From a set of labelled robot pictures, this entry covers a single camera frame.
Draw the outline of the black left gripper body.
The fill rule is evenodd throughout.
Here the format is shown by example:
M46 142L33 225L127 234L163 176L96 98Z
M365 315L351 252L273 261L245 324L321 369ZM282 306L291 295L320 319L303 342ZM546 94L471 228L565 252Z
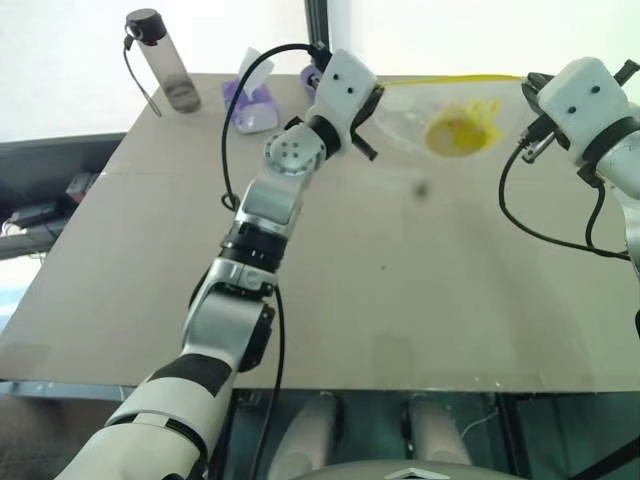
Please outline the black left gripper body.
M376 84L367 97L364 105L358 110L350 127L350 135L353 145L363 142L363 139L357 133L357 129L373 115L383 93L384 87L380 84Z

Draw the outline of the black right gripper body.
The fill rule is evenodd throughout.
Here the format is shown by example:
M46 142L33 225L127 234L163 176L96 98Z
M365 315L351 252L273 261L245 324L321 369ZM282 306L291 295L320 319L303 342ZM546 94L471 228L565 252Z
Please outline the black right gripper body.
M522 137L524 146L522 160L525 163L534 163L555 140L556 125L543 112L538 100L538 94L552 78L553 76L549 74L529 72L521 84L523 96L530 109L536 114L535 120L526 128Z

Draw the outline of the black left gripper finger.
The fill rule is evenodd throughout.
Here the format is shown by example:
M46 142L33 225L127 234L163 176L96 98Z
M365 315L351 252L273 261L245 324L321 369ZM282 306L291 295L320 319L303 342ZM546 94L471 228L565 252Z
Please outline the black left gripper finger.
M352 130L352 144L368 160L377 158L377 151L355 129Z

